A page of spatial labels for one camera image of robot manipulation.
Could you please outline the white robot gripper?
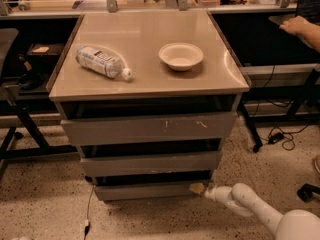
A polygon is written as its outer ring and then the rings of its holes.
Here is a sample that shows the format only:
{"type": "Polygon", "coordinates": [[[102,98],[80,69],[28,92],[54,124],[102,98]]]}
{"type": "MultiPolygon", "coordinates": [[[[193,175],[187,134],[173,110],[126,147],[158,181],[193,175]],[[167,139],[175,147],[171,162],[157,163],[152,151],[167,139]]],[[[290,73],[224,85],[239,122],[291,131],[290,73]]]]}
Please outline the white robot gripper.
{"type": "Polygon", "coordinates": [[[222,204],[227,204],[232,200],[232,188],[228,186],[215,186],[206,189],[206,186],[203,183],[192,183],[189,190],[198,195],[204,193],[206,198],[222,204]]]}

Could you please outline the person's forearm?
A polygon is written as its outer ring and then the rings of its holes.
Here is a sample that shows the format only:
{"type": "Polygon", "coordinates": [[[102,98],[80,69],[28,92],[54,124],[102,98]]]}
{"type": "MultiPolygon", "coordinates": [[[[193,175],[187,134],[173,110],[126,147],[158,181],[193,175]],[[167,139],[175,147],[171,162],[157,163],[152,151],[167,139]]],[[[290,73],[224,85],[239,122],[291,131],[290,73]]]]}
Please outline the person's forearm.
{"type": "Polygon", "coordinates": [[[319,25],[315,25],[312,23],[305,23],[302,36],[313,49],[320,52],[320,26],[319,25]]]}

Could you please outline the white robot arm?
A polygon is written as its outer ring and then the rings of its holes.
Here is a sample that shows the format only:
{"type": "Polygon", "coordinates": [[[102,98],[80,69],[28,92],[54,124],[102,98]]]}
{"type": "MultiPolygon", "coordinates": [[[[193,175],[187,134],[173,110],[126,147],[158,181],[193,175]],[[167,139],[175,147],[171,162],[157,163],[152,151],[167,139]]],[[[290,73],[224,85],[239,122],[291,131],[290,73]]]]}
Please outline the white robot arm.
{"type": "Polygon", "coordinates": [[[282,214],[244,183],[236,183],[232,187],[193,183],[189,189],[195,194],[224,204],[240,216],[255,215],[275,240],[320,240],[318,216],[301,209],[282,214]]]}

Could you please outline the person's hand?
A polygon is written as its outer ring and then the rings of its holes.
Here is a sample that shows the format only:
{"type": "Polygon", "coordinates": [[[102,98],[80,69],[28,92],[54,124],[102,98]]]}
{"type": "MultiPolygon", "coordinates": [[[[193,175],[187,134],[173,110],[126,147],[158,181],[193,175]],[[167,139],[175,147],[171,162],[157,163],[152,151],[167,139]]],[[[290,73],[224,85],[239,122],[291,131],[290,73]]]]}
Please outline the person's hand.
{"type": "Polygon", "coordinates": [[[279,29],[291,35],[302,35],[306,31],[308,24],[309,22],[306,19],[297,16],[283,21],[280,24],[279,29]]]}

